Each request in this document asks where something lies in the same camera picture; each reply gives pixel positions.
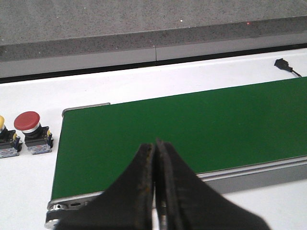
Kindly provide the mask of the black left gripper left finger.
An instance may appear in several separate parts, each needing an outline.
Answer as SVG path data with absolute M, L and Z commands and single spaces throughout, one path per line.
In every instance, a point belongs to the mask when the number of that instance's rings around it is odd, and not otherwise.
M 153 144 L 141 144 L 132 162 L 96 199 L 64 217 L 58 230 L 150 230 Z

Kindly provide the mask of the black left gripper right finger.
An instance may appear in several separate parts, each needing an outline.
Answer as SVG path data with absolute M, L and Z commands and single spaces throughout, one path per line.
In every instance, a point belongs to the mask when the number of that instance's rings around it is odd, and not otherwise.
M 183 161 L 170 142 L 157 140 L 156 204 L 168 230 L 268 230 L 259 216 L 224 198 Z

